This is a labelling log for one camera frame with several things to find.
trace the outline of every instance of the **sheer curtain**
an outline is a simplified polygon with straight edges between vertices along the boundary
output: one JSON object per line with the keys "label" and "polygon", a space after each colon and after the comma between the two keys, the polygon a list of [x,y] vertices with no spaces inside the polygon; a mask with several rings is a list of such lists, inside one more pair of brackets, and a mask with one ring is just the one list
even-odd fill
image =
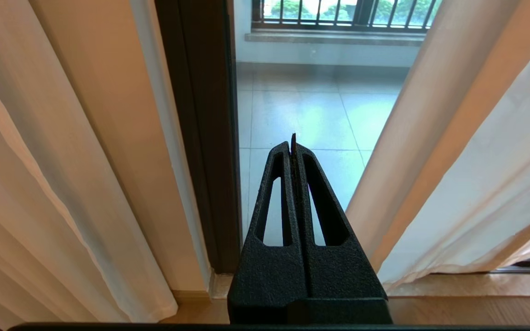
{"label": "sheer curtain", "polygon": [[347,216],[387,289],[530,256],[530,1],[444,0]]}
{"label": "sheer curtain", "polygon": [[34,11],[0,1],[0,327],[176,311]]}

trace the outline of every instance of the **curtain fold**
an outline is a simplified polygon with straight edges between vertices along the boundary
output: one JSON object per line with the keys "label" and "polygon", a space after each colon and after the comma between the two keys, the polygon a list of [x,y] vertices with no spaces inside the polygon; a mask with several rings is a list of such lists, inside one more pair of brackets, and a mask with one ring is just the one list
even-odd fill
{"label": "curtain fold", "polygon": [[530,257],[530,1],[443,2],[347,215],[387,291]]}
{"label": "curtain fold", "polygon": [[0,1],[0,308],[4,329],[177,311],[27,0]]}

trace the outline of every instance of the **tiled floor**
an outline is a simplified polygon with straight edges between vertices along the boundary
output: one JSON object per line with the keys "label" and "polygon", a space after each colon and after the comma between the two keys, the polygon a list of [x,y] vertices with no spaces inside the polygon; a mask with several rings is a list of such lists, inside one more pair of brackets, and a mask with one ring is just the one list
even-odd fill
{"label": "tiled floor", "polygon": [[[237,72],[243,234],[269,150],[290,140],[293,132],[315,153],[346,209],[406,71],[243,63]],[[280,219],[276,181],[265,227],[267,245],[282,245]],[[316,243],[324,245],[317,220],[315,235]]]}

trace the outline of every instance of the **metal railing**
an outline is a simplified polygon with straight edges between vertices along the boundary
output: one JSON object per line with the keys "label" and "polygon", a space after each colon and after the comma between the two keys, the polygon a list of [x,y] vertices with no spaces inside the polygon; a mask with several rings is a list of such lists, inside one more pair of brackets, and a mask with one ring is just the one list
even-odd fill
{"label": "metal railing", "polygon": [[442,0],[253,0],[253,28],[425,33]]}

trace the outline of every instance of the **door frame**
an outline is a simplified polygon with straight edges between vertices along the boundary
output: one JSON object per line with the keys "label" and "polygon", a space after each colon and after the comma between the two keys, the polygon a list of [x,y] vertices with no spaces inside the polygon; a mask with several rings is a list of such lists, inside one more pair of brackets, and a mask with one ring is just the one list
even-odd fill
{"label": "door frame", "polygon": [[155,6],[208,259],[216,273],[234,273],[242,216],[229,6],[227,0],[155,0]]}

